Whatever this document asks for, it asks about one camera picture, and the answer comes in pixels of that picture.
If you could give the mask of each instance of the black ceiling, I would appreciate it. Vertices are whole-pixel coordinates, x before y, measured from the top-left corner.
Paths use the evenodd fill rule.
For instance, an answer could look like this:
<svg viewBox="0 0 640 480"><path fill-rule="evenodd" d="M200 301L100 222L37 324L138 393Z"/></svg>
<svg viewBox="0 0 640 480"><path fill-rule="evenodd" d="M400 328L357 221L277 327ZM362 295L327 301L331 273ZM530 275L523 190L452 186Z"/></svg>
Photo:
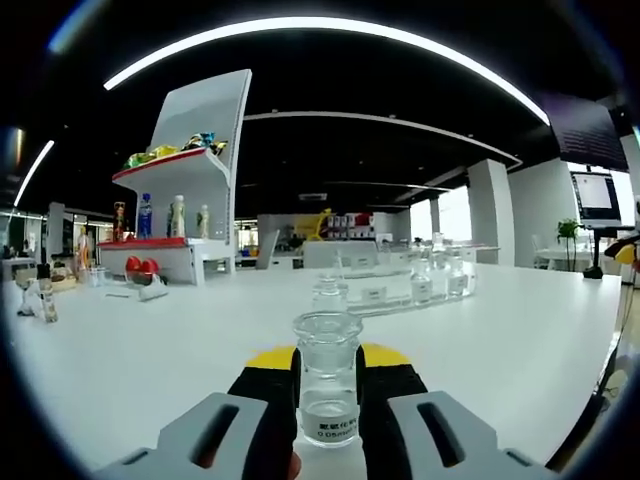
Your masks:
<svg viewBox="0 0 640 480"><path fill-rule="evenodd" d="M47 44L73 2L45 2L40 9L29 3L21 2L5 42L16 50L8 60L15 75L3 91L8 108L2 123L26 132L18 174L26 173L47 140L57 142L21 201L22 209L33 211L45 211L52 200L103 212L116 199L133 202L111 184L111 175L128 155L148 146L166 93L244 68L253 71L247 114L277 109L395 115L473 135L525 164L557 155L549 129L486 80L429 52L360 34L286 31L224 39L165 59L112 91L102 87L159 47L237 21L302 14L366 20L452 47L533 99L541 91L593 100L614 93L571 28L540 1L122 1L105 3L60 54L48 52ZM389 205L410 188L327 182L423 184L489 156L495 158L459 140L364 120L245 122L237 213L314 210L317 205L295 201L310 191L329 193L336 209ZM4 201L12 196L6 193Z"/></svg>

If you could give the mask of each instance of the computer monitor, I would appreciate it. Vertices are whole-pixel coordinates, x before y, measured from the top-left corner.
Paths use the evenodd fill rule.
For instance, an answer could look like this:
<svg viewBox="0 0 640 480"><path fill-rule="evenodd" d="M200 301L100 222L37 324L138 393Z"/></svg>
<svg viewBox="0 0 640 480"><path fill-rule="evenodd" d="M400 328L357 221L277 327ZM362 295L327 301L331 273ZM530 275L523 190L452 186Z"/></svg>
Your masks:
<svg viewBox="0 0 640 480"><path fill-rule="evenodd" d="M572 172L580 220L586 228L622 225L613 178L609 173Z"/></svg>

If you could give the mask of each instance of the glass cup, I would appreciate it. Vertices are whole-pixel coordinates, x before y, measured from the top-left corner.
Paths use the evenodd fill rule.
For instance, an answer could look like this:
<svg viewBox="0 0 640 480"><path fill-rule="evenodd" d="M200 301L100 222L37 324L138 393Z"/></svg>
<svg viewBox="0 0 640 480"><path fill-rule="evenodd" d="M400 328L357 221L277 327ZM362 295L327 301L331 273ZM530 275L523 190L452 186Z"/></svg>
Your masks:
<svg viewBox="0 0 640 480"><path fill-rule="evenodd" d="M300 412L305 438L324 448L343 447L358 435L355 354L362 320L346 312L296 318L301 353Z"/></svg>

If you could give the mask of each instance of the yellow part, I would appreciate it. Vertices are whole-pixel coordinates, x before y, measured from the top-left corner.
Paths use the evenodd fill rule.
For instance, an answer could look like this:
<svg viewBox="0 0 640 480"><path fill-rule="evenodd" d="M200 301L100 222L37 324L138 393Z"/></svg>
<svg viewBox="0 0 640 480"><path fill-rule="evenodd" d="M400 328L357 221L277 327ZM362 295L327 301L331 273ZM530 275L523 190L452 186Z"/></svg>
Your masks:
<svg viewBox="0 0 640 480"><path fill-rule="evenodd" d="M364 358L367 367L392 367L408 365L411 362L400 352L384 345L363 343ZM268 368L273 370L289 370L295 346L276 347L262 352L247 362L247 367Z"/></svg>
<svg viewBox="0 0 640 480"><path fill-rule="evenodd" d="M624 265L631 265L636 260L636 247L634 245L625 245L616 255L616 262Z"/></svg>

